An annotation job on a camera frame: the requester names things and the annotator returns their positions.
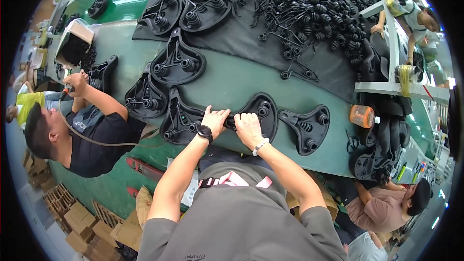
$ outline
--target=person in yellow shirt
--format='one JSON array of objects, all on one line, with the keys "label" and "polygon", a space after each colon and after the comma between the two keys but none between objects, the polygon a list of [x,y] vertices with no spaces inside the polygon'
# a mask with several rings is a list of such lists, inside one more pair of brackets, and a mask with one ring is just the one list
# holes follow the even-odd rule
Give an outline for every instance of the person in yellow shirt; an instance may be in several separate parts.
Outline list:
[{"label": "person in yellow shirt", "polygon": [[[31,110],[34,103],[39,103],[41,107],[51,110],[52,108],[58,110],[58,101],[60,99],[61,92],[45,91],[35,92],[32,90],[31,83],[25,81],[21,89],[16,96],[16,104],[9,105],[7,107],[7,115],[5,120],[7,123],[11,123],[16,118],[19,126],[22,130],[26,127],[26,119],[29,111]],[[61,103],[61,109],[63,115],[67,115],[71,111],[73,101],[64,101]]]}]

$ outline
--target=wooden pallet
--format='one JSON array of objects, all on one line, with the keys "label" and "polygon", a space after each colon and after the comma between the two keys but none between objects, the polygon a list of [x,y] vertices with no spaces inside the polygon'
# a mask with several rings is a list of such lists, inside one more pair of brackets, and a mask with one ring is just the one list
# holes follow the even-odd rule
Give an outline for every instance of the wooden pallet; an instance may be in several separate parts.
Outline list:
[{"label": "wooden pallet", "polygon": [[98,218],[111,228],[114,229],[118,223],[124,223],[123,218],[120,218],[118,215],[99,204],[96,200],[92,200],[92,204]]},{"label": "wooden pallet", "polygon": [[43,201],[60,228],[68,234],[71,233],[71,228],[64,216],[76,202],[76,198],[60,183],[43,196]]}]

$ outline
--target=black t-shirt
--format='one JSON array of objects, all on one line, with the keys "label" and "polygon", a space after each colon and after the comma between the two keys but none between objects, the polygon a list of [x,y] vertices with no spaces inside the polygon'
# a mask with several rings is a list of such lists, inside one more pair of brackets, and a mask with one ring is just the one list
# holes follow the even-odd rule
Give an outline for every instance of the black t-shirt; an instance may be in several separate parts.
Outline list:
[{"label": "black t-shirt", "polygon": [[[138,143],[146,123],[118,113],[105,116],[95,106],[66,116],[68,123],[85,137],[102,143]],[[119,158],[134,146],[102,146],[91,143],[68,130],[72,136],[69,171],[81,177],[98,177],[113,169]]]}]

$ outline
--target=metal frame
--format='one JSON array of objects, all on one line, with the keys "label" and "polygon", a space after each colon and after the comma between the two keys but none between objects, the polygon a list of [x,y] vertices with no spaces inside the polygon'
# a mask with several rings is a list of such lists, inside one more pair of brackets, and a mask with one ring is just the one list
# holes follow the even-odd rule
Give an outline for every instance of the metal frame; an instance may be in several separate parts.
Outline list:
[{"label": "metal frame", "polygon": [[[358,82],[355,84],[355,92],[388,94],[402,96],[400,84],[395,82],[395,68],[399,65],[399,43],[395,26],[395,18],[388,10],[385,0],[382,0],[360,12],[365,17],[372,16],[380,11],[385,11],[387,24],[388,43],[390,49],[390,65],[388,82]],[[410,84],[409,93],[412,97],[431,100],[439,104],[448,104],[450,92],[446,88],[428,86],[423,83]]]}]

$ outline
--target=pink shirt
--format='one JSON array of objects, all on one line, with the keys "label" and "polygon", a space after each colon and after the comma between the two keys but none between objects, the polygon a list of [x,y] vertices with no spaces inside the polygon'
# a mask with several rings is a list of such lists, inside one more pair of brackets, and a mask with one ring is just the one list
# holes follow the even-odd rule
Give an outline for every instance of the pink shirt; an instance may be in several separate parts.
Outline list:
[{"label": "pink shirt", "polygon": [[369,192],[372,199],[366,205],[357,197],[345,206],[353,223],[375,233],[389,233],[406,224],[401,215],[405,191],[376,187]]}]

